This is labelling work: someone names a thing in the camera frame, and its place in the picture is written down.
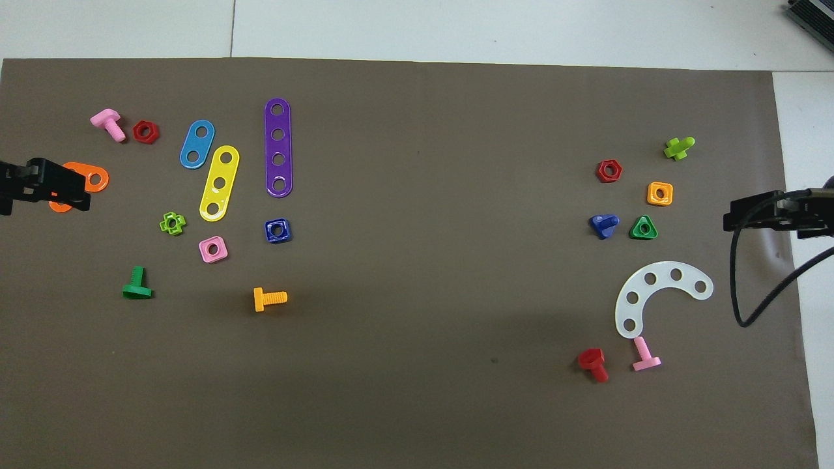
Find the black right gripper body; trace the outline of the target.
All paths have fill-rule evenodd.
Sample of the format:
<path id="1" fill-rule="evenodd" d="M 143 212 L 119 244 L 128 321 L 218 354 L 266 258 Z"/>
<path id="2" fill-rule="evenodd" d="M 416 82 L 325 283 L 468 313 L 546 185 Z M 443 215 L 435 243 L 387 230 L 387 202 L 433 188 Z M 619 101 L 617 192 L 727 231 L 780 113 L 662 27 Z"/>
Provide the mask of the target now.
<path id="1" fill-rule="evenodd" d="M 833 190 L 804 189 L 784 193 L 784 231 L 797 238 L 833 236 Z"/>

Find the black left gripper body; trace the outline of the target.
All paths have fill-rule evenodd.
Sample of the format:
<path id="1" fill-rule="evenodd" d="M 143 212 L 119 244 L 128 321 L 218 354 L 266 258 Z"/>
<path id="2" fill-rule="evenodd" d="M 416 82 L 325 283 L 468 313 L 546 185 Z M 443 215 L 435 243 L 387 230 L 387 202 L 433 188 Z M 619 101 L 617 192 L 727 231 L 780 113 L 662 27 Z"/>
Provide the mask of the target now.
<path id="1" fill-rule="evenodd" d="M 39 173 L 39 158 L 30 158 L 24 165 L 1 162 L 1 216 L 12 213 L 15 200 L 39 202 L 32 185 L 38 181 Z"/>

